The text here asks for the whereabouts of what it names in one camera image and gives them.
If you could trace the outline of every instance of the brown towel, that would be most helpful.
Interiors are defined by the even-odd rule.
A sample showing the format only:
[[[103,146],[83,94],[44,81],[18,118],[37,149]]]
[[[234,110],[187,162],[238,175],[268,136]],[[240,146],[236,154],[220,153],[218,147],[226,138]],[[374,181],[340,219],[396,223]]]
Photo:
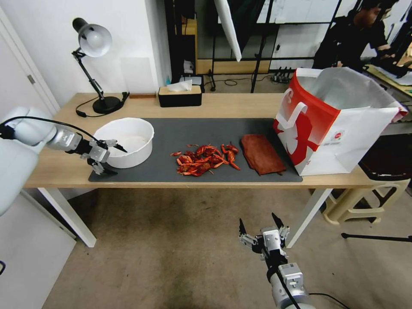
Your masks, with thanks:
[[[244,135],[241,143],[249,167],[256,170],[259,175],[280,173],[286,170],[282,160],[264,135]]]

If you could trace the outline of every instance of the white plastic basin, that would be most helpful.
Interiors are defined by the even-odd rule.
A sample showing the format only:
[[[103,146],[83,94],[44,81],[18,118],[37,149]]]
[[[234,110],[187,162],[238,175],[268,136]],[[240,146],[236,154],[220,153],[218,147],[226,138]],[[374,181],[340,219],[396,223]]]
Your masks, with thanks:
[[[111,121],[96,131],[97,139],[116,139],[127,153],[109,147],[107,163],[116,168],[129,168],[144,162],[151,154],[153,126],[140,118],[122,118]]]

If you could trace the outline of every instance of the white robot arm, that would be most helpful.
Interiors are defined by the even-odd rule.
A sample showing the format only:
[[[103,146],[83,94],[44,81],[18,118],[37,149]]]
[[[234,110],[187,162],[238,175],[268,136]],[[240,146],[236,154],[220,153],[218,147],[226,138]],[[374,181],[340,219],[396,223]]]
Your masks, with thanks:
[[[110,155],[109,147],[125,151],[116,140],[99,141],[89,135],[88,141],[67,126],[70,124],[50,120],[42,111],[17,107],[0,124],[0,215],[11,206],[25,182],[37,165],[38,155],[44,146],[76,153],[97,174],[115,172],[105,169],[101,163]]]
[[[297,263],[289,263],[285,251],[285,239],[289,227],[272,212],[277,227],[262,228],[262,235],[246,233],[242,219],[239,224],[239,241],[261,255],[267,265],[267,280],[272,285],[272,296],[277,309],[315,309],[303,286],[303,274]]]

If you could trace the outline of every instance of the red crayfish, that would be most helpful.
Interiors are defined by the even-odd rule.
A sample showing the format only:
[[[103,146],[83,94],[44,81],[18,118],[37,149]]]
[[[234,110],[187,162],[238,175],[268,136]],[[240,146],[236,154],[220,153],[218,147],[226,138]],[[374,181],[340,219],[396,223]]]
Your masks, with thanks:
[[[176,162],[179,165],[177,168],[177,173],[182,175],[193,175],[199,177],[207,171],[213,174],[211,169],[218,168],[222,164],[230,164],[239,169],[235,163],[233,163],[235,161],[234,156],[239,152],[239,150],[233,146],[232,143],[230,143],[230,145],[226,145],[227,150],[224,149],[223,144],[221,148],[223,153],[227,154],[227,160],[220,153],[218,148],[210,144],[199,146],[196,151],[188,150],[183,155],[181,155],[181,151],[174,152],[171,153],[171,156],[179,156],[176,159]]]

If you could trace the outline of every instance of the concrete floor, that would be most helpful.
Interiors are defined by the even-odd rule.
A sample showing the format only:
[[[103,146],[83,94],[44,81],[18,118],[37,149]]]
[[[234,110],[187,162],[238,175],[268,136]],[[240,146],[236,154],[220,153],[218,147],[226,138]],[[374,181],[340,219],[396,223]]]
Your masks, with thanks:
[[[240,82],[219,82],[216,92],[249,92],[250,82]],[[256,89],[283,92],[285,85],[265,79]],[[97,243],[76,244],[43,308],[274,308],[265,263],[238,242],[238,220],[252,235],[273,225],[271,212],[291,225],[309,196],[304,189],[98,189],[72,199]],[[405,237],[411,222],[406,193],[379,224],[333,226],[318,213],[287,250],[289,261],[299,264],[308,291],[352,309],[411,308],[412,246],[340,236]],[[341,308],[312,300],[317,309]]]

